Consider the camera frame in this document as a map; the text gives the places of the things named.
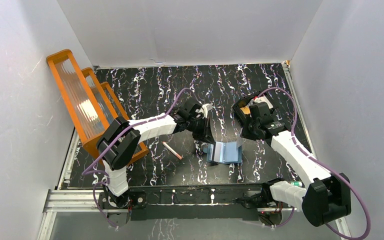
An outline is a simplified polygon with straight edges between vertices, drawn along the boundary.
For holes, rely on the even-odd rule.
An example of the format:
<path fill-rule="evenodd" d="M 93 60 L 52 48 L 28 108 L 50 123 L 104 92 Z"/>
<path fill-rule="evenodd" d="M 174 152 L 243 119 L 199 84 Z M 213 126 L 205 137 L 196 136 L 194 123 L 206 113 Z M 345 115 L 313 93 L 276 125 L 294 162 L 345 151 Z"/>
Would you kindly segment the white striped credit card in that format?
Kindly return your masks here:
<path fill-rule="evenodd" d="M 223 158 L 223 142 L 209 144 L 207 148 L 207 161 L 221 163 Z"/>

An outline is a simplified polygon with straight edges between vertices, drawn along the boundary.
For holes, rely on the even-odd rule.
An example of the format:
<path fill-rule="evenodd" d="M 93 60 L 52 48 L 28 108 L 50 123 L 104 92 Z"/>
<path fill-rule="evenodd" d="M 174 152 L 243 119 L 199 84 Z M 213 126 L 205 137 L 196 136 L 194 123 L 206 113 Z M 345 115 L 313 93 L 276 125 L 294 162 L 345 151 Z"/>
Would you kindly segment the blue leather card holder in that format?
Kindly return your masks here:
<path fill-rule="evenodd" d="M 203 152 L 206 154 L 206 161 L 208 163 L 212 163 L 212 164 L 224 164 L 224 165 L 241 164 L 243 161 L 242 160 L 243 148 L 242 147 L 237 148 L 236 147 L 236 141 L 222 142 L 222 143 L 224 143 L 222 162 L 207 161 L 208 145 L 210 143 L 206 143 L 203 146 Z"/>

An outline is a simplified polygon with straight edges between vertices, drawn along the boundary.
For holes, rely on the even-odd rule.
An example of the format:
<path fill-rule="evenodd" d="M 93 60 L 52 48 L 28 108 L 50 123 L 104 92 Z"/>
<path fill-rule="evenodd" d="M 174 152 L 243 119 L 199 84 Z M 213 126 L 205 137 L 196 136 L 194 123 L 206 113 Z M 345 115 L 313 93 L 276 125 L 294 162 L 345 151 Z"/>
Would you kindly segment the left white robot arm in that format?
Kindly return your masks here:
<path fill-rule="evenodd" d="M 113 120 L 96 144 L 109 180 L 106 188 L 111 193 L 110 202 L 117 208 L 124 208 L 129 203 L 127 165 L 140 143 L 183 131 L 191 132 L 196 141 L 215 143 L 210 128 L 212 109 L 210 103 L 200 104 L 195 99 L 188 99 L 169 113 L 141 120 L 123 117 Z"/>

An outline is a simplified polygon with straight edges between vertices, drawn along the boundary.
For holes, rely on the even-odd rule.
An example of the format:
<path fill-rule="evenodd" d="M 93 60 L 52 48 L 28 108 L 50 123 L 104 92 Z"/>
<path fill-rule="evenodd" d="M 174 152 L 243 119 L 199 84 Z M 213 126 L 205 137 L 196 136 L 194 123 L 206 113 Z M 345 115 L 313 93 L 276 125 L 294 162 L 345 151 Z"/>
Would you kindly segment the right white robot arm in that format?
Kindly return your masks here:
<path fill-rule="evenodd" d="M 266 102 L 246 106 L 240 104 L 233 110 L 242 127 L 241 137 L 262 140 L 298 174 L 303 186 L 295 186 L 283 178 L 275 178 L 262 185 L 261 199 L 268 207 L 279 202 L 300 211 L 315 227 L 349 215 L 352 211 L 351 190 L 346 185 L 346 175 L 335 176 L 331 171 L 316 164 L 312 155 L 294 138 L 281 121 L 274 120 L 274 112 Z"/>

